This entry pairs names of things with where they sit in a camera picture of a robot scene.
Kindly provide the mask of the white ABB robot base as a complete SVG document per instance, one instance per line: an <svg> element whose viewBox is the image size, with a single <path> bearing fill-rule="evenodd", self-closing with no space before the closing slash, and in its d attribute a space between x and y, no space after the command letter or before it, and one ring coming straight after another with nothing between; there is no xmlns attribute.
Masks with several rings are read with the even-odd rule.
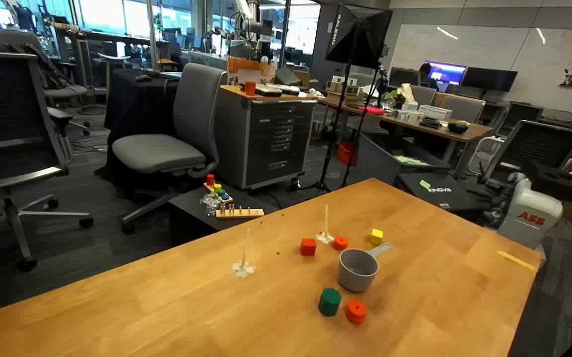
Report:
<svg viewBox="0 0 572 357"><path fill-rule="evenodd" d="M515 191L499 233L523 247L540 249L544 235L562 219L562 203L538 193L527 175L515 175Z"/></svg>

